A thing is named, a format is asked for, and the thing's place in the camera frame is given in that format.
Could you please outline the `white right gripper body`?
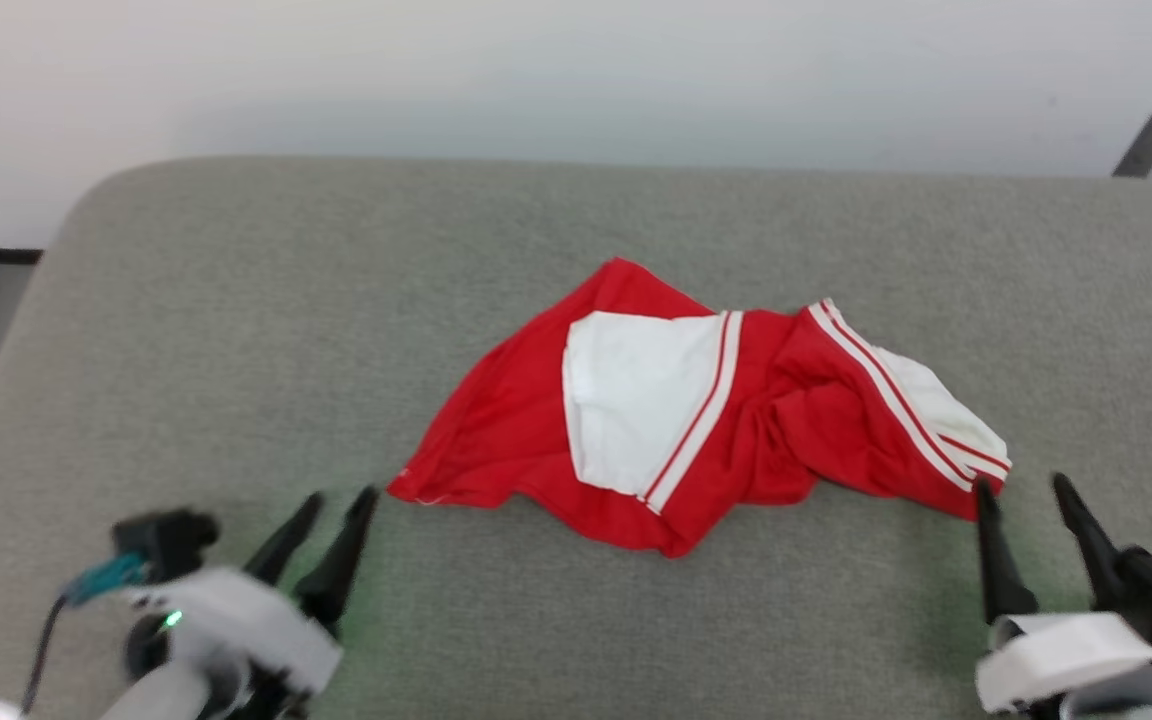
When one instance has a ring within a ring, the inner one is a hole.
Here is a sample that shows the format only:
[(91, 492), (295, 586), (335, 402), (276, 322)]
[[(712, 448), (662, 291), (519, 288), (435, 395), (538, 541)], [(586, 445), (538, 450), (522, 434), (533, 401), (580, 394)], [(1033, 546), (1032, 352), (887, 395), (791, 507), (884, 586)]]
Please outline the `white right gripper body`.
[(1002, 616), (975, 694), (995, 717), (1152, 717), (1152, 643), (1116, 612)]

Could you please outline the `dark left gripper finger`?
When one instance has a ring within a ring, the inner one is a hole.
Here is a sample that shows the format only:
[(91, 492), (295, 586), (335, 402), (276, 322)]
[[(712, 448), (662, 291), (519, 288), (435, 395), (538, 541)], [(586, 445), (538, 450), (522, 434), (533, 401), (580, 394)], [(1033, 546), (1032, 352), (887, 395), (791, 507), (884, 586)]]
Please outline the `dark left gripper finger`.
[(379, 488), (362, 488), (348, 507), (338, 536), (329, 543), (319, 564), (294, 588), (293, 594), (300, 602), (302, 614), (323, 626), (326, 632), (339, 632), (379, 500)]
[(317, 516), (323, 510), (323, 503), (321, 492), (314, 492), (306, 497), (298, 509), (293, 511), (291, 518), (285, 520), (285, 523), (262, 543), (259, 550), (247, 561), (247, 564), (243, 564), (243, 573), (271, 585), (271, 588), (276, 588), (294, 553), (314, 530)]

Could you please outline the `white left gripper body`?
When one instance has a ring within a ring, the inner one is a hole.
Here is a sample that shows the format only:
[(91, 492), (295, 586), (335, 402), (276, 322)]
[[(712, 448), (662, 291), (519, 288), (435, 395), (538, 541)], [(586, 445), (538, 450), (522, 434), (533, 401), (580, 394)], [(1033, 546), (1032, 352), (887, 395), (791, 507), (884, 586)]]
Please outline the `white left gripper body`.
[(343, 647), (291, 598), (237, 568), (205, 568), (126, 591), (166, 637), (132, 680), (124, 720), (308, 720)]

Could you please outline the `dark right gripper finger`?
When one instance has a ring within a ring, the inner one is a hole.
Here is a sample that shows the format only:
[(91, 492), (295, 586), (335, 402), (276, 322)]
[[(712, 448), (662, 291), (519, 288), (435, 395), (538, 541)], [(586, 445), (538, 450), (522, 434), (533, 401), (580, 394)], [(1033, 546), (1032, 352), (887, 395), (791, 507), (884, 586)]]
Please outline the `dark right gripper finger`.
[(1062, 523), (1078, 543), (1079, 553), (1091, 583), (1092, 609), (1115, 611), (1123, 597), (1124, 583), (1117, 571), (1119, 550), (1087, 509), (1073, 480), (1064, 473), (1052, 475)]
[(986, 478), (975, 480), (973, 502), (984, 621), (995, 624), (1002, 616), (1034, 614), (1039, 602), (1020, 577), (995, 492)]

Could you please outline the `red and white garment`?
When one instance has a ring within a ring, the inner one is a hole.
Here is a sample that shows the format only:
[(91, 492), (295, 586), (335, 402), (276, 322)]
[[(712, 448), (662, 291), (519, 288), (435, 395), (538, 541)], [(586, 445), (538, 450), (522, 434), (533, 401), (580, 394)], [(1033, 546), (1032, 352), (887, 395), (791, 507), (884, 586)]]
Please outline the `red and white garment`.
[(799, 503), (818, 480), (975, 520), (977, 483), (1010, 470), (995, 430), (835, 302), (710, 310), (616, 258), (473, 366), (389, 492), (529, 497), (593, 541), (676, 559), (732, 507)]

